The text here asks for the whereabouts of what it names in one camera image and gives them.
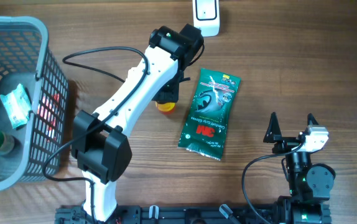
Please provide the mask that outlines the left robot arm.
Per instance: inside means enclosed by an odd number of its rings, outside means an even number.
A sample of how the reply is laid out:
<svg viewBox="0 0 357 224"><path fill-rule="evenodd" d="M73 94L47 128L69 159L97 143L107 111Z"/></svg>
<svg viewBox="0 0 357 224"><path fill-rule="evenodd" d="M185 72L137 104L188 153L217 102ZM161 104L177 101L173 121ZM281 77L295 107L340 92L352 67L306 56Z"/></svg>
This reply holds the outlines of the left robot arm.
<svg viewBox="0 0 357 224"><path fill-rule="evenodd" d="M180 32L166 26L154 30L138 66L129 69L118 91L91 114L80 111L73 120L71 155L89 179L85 214L104 223L118 204L116 181L128 167L129 137L151 101L175 103L183 72L204 46L200 29L186 24Z"/></svg>

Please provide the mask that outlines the green 3M gloves packet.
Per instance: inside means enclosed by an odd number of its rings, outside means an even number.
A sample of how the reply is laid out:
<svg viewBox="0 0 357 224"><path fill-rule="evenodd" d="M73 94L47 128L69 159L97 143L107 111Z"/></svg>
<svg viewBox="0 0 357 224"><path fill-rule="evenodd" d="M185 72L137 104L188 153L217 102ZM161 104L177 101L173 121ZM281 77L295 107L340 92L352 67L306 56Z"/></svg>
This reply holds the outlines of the green 3M gloves packet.
<svg viewBox="0 0 357 224"><path fill-rule="evenodd" d="M200 70L178 147L221 160L230 111L241 79L223 72Z"/></svg>

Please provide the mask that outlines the orange sauce bottle green cap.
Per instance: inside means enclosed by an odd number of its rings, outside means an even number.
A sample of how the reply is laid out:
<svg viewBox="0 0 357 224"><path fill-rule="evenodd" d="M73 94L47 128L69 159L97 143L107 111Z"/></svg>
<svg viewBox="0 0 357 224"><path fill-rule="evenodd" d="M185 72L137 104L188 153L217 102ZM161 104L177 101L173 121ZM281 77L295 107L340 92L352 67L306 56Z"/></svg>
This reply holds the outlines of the orange sauce bottle green cap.
<svg viewBox="0 0 357 224"><path fill-rule="evenodd" d="M176 103L155 103L157 110L162 114L172 114L175 111Z"/></svg>

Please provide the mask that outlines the pale green tissue packet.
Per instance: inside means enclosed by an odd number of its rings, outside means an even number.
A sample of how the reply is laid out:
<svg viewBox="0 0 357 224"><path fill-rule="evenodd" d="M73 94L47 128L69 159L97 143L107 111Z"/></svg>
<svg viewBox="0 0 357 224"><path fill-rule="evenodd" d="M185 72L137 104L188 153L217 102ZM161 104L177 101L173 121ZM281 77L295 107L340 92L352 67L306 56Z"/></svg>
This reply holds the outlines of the pale green tissue packet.
<svg viewBox="0 0 357 224"><path fill-rule="evenodd" d="M18 84L6 95L0 95L0 99L13 129L27 124L32 105L23 84Z"/></svg>

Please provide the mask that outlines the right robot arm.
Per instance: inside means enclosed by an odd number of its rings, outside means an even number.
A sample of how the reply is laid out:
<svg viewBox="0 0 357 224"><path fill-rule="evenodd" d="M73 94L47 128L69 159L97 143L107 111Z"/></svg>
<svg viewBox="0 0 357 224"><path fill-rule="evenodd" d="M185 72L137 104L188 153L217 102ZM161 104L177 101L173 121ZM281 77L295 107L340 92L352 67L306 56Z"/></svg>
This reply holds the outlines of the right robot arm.
<svg viewBox="0 0 357 224"><path fill-rule="evenodd" d="M332 222L326 201L334 186L336 173L326 164L312 164L311 155L323 149L328 141L328 130L318 124L310 113L307 127L297 137L284 137L277 115L271 114L263 139L273 143L273 155L285 155L281 163L289 183L290 195L280 196L273 205L273 223L322 223Z"/></svg>

